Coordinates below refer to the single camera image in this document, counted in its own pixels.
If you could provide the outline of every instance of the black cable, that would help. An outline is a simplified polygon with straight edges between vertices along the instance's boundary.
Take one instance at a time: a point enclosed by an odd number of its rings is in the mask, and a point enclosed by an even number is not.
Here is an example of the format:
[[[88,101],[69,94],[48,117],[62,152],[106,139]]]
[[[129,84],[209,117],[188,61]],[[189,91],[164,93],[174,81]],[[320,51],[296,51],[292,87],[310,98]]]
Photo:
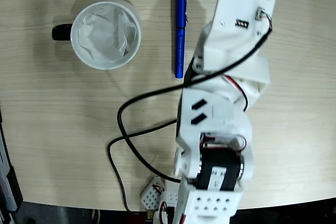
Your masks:
[[[139,132],[130,134],[130,135],[128,135],[128,137],[140,136],[140,135],[143,135],[143,134],[151,133],[151,132],[153,132],[153,131],[158,131],[158,130],[160,130],[160,129],[162,129],[162,128],[165,128],[165,127],[167,127],[167,126],[169,126],[169,125],[172,125],[172,124],[174,124],[174,123],[176,123],[176,119],[171,120],[171,121],[169,121],[169,122],[167,122],[167,123],[161,124],[161,125],[159,125],[159,126],[156,126],[156,127],[154,127],[154,128],[150,128],[150,129],[148,129],[148,130],[139,131]],[[118,179],[119,186],[120,186],[120,190],[121,190],[121,195],[122,195],[122,201],[123,201],[123,203],[124,203],[124,206],[125,206],[126,211],[127,211],[128,213],[130,213],[130,214],[138,215],[139,213],[137,213],[137,212],[133,212],[133,211],[131,211],[131,210],[128,208],[128,205],[127,205],[127,199],[126,199],[126,193],[125,193],[125,187],[124,187],[124,184],[123,184],[122,179],[121,179],[121,177],[120,177],[120,174],[119,174],[119,172],[118,172],[118,170],[117,170],[117,167],[116,167],[116,165],[115,165],[114,162],[113,162],[112,155],[111,155],[111,146],[112,146],[112,144],[114,144],[114,143],[116,143],[116,142],[118,142],[118,141],[120,141],[120,140],[123,140],[123,139],[125,139],[125,138],[121,136],[121,137],[118,137],[118,138],[112,140],[112,141],[108,144],[108,146],[107,146],[107,155],[108,155],[108,157],[109,157],[109,160],[110,160],[111,166],[112,166],[112,168],[113,168],[113,170],[114,170],[114,173],[116,174],[116,177],[117,177],[117,179]]]
[[[243,97],[245,99],[245,107],[244,107],[244,112],[247,110],[247,107],[248,107],[248,99],[247,99],[247,95],[245,94],[245,92],[242,90],[242,94],[243,94]]]
[[[237,60],[236,62],[232,63],[230,66],[224,68],[224,69],[221,69],[217,72],[214,72],[208,76],[205,76],[203,78],[200,78],[200,79],[196,79],[196,80],[193,80],[193,81],[189,81],[189,82],[185,82],[183,84],[180,84],[180,85],[175,85],[175,86],[171,86],[171,87],[167,87],[167,88],[164,88],[164,89],[159,89],[159,90],[154,90],[154,91],[151,91],[151,92],[147,92],[147,93],[144,93],[144,94],[141,94],[137,97],[134,97],[130,100],[128,100],[127,102],[125,102],[118,110],[118,113],[117,113],[117,123],[118,123],[118,126],[119,126],[119,129],[120,129],[120,132],[122,134],[122,136],[124,137],[126,143],[128,144],[129,148],[131,149],[131,151],[134,153],[134,155],[138,158],[138,160],[145,166],[147,167],[151,172],[153,172],[154,174],[160,176],[161,178],[164,178],[166,180],[170,180],[172,182],[176,182],[176,183],[179,183],[180,180],[179,179],[176,179],[176,178],[172,178],[170,176],[167,176],[161,172],[159,172],[158,170],[156,170],[153,166],[151,166],[151,164],[149,164],[142,156],[141,154],[138,152],[138,150],[135,148],[135,146],[132,144],[131,140],[129,139],[128,135],[127,135],[127,132],[125,130],[125,127],[123,125],[123,122],[122,122],[122,112],[131,104],[135,103],[135,102],[138,102],[142,99],[145,99],[145,98],[148,98],[148,97],[152,97],[152,96],[155,96],[155,95],[159,95],[159,94],[165,94],[165,93],[168,93],[168,92],[171,92],[171,91],[175,91],[175,90],[178,90],[178,89],[182,89],[182,88],[187,88],[189,86],[192,86],[192,85],[195,85],[195,84],[198,84],[200,82],[203,82],[203,81],[207,81],[211,78],[214,78],[216,76],[219,76],[220,74],[223,74],[235,67],[237,67],[238,65],[240,65],[241,63],[243,63],[245,60],[247,60],[249,57],[251,57],[261,46],[262,44],[267,40],[269,34],[272,32],[272,28],[271,28],[271,23],[270,23],[270,27],[268,29],[268,31],[266,32],[266,34],[263,35],[263,37],[260,39],[260,41],[254,46],[254,48],[245,56],[243,56],[241,59]]]

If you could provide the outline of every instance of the cable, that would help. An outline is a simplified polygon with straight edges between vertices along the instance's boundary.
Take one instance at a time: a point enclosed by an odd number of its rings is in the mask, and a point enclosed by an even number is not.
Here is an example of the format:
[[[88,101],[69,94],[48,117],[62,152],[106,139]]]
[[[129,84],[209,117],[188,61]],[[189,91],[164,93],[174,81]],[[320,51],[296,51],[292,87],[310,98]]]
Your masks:
[[[226,76],[224,75],[224,77],[226,79],[229,80],[229,82],[231,82],[243,95],[244,99],[245,99],[245,107],[244,107],[244,112],[247,110],[247,107],[248,107],[248,99],[247,99],[247,95],[246,93],[244,92],[244,90],[241,88],[241,86],[234,80],[232,79],[230,76]]]
[[[166,201],[162,201],[160,206],[159,206],[159,220],[160,224],[163,224],[163,219],[162,219],[162,211],[167,209],[167,203]]]
[[[261,18],[267,18],[271,26],[271,29],[273,29],[272,17],[268,13],[265,13],[264,11],[261,11],[261,14],[264,14],[264,16],[262,16]]]
[[[164,189],[158,185],[158,184],[155,184],[155,185],[152,185],[152,187],[154,188],[154,190],[158,193],[158,194],[162,194],[162,192],[164,191]]]
[[[180,219],[180,223],[179,223],[179,224],[184,224],[185,217],[187,217],[187,215],[182,215],[182,217],[181,217],[181,219]]]
[[[165,93],[172,92],[172,91],[179,90],[179,89],[183,89],[183,88],[187,88],[187,87],[190,87],[192,85],[195,85],[195,84],[201,83],[203,81],[207,81],[207,80],[209,80],[211,78],[214,78],[216,76],[219,76],[220,74],[224,74],[225,72],[227,72],[227,71],[229,71],[229,70],[237,67],[238,65],[240,65],[241,63],[243,63],[245,60],[247,60],[249,57],[251,57],[263,45],[263,43],[267,40],[267,38],[268,38],[268,36],[269,36],[269,34],[271,32],[272,32],[272,27],[271,27],[271,23],[270,23],[268,31],[263,35],[263,37],[260,39],[260,41],[254,46],[254,48],[247,55],[243,56],[242,58],[240,58],[236,62],[232,63],[228,67],[225,67],[225,68],[223,68],[223,69],[221,69],[221,70],[219,70],[217,72],[214,72],[214,73],[212,73],[212,74],[210,74],[208,76],[205,76],[203,78],[199,78],[199,79],[196,79],[196,80],[193,80],[193,81],[185,82],[185,83],[180,84],[180,85],[175,85],[175,86],[167,87],[167,88],[164,88],[164,89],[158,89],[158,90],[154,90],[154,91],[151,91],[151,92],[147,92],[147,93],[138,95],[137,97],[134,97],[134,98],[128,100],[127,102],[125,102],[119,108],[119,110],[117,112],[117,123],[118,123],[118,126],[119,126],[119,130],[120,130],[122,136],[124,137],[126,143],[128,144],[129,148],[131,149],[131,151],[134,153],[134,155],[137,157],[137,159],[145,167],[147,167],[147,169],[149,169],[151,172],[153,172],[154,174],[160,176],[163,179],[166,179],[166,180],[169,180],[169,181],[172,181],[172,182],[176,182],[176,183],[180,182],[179,179],[172,178],[170,176],[167,176],[167,175],[159,172],[158,170],[156,170],[151,164],[149,164],[141,156],[141,154],[138,152],[138,150],[132,144],[130,138],[127,135],[126,129],[125,129],[125,127],[123,125],[123,122],[122,122],[122,112],[128,106],[130,106],[131,104],[133,104],[135,102],[138,102],[138,101],[140,101],[142,99],[145,99],[145,98],[148,98],[148,97],[152,97],[152,96],[155,96],[155,95],[159,95],[159,94],[165,94]]]
[[[172,125],[172,124],[174,124],[174,123],[176,123],[176,119],[171,120],[171,121],[166,122],[166,123],[163,123],[163,124],[161,124],[161,125],[159,125],[159,126],[156,126],[156,127],[153,127],[153,128],[147,129],[147,130],[144,130],[144,131],[139,131],[139,132],[130,134],[130,135],[128,135],[128,137],[140,136],[140,135],[144,135],[144,134],[151,133],[151,132],[153,132],[153,131],[158,131],[158,130],[160,130],[160,129],[162,129],[162,128],[165,128],[165,127],[167,127],[167,126],[169,126],[169,125]],[[126,199],[125,187],[124,187],[124,184],[123,184],[122,179],[121,179],[121,177],[120,177],[120,174],[119,174],[119,172],[118,172],[118,170],[117,170],[117,167],[116,167],[116,165],[115,165],[114,162],[113,162],[112,155],[111,155],[111,146],[112,146],[113,144],[115,144],[116,142],[118,142],[118,141],[120,141],[120,140],[123,140],[123,139],[125,139],[125,138],[124,138],[123,136],[121,136],[121,137],[118,137],[118,138],[112,140],[112,141],[108,144],[108,146],[107,146],[107,155],[108,155],[108,158],[109,158],[109,160],[110,160],[111,166],[112,166],[112,168],[113,168],[113,170],[114,170],[114,173],[116,174],[117,180],[118,180],[118,182],[119,182],[119,186],[120,186],[120,190],[121,190],[121,196],[122,196],[122,201],[123,201],[123,204],[124,204],[124,206],[125,206],[126,211],[127,211],[129,214],[132,214],[132,215],[138,215],[139,213],[131,211],[131,210],[129,209],[128,205],[127,205],[127,199]]]

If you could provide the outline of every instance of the black mug handle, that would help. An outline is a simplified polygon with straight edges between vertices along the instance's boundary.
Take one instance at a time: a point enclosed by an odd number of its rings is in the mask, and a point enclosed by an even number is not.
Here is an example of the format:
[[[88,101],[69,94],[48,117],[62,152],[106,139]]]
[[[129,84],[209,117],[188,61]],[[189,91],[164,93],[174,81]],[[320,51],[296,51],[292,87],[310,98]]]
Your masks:
[[[62,24],[53,27],[51,37],[53,40],[70,40],[72,24]]]

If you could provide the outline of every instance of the dark floor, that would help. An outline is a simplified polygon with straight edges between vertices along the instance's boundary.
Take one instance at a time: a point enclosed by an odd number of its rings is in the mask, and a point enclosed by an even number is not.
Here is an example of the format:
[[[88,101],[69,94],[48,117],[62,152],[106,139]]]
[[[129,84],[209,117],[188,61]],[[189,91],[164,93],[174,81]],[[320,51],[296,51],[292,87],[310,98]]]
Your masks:
[[[92,210],[47,206],[23,202],[14,214],[16,224],[97,224],[98,211],[93,220]],[[125,211],[100,211],[100,224],[144,224],[146,214],[128,215]],[[240,210],[231,218],[230,224],[336,224],[336,199],[328,199],[292,206]]]

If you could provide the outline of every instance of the pen cap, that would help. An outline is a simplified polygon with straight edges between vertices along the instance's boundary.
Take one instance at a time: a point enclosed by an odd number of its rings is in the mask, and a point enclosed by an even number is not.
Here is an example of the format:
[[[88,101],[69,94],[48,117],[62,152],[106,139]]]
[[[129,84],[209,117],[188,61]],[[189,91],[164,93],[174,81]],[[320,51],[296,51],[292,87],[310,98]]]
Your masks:
[[[176,26],[185,27],[186,0],[176,0]]]

